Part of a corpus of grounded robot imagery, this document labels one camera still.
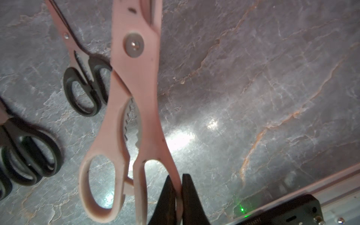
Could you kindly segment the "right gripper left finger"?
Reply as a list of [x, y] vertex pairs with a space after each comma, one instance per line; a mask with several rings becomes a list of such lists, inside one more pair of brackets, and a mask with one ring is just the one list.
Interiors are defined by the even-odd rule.
[[176, 225], [176, 191], [167, 176], [157, 206], [148, 225]]

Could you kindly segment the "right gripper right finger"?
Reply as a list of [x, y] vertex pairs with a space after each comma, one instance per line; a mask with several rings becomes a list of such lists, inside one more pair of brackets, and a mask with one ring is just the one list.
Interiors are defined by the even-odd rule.
[[182, 176], [183, 225], [209, 225], [190, 174]]

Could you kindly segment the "pink handled scissors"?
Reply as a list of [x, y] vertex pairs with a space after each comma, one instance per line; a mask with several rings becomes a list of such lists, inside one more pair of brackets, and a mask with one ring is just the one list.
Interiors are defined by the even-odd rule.
[[[99, 223], [113, 221], [122, 209], [125, 196], [134, 195], [136, 222], [147, 223], [148, 197], [145, 175], [147, 161], [163, 164], [176, 194], [175, 224], [183, 214], [182, 182], [168, 149], [158, 113], [157, 80], [162, 25], [162, 1], [114, 1], [110, 92], [106, 115], [99, 133], [79, 170], [78, 190], [87, 215]], [[125, 115], [134, 101], [140, 122], [138, 156], [128, 177], [130, 155], [125, 144]], [[115, 185], [110, 209], [95, 201], [89, 183], [92, 160], [107, 157], [114, 165]]]

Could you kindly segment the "large black scissors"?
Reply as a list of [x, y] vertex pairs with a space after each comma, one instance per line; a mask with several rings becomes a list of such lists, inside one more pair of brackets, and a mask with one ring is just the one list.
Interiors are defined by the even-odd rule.
[[[49, 162], [34, 140], [42, 142], [54, 162]], [[58, 145], [48, 135], [12, 116], [1, 102], [1, 169], [14, 182], [32, 186], [57, 174], [63, 163]]]

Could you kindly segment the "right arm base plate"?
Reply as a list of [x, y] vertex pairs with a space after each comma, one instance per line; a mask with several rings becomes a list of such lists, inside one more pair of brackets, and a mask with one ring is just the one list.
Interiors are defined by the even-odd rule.
[[247, 216], [237, 225], [325, 225], [320, 202], [303, 195], [258, 214]]

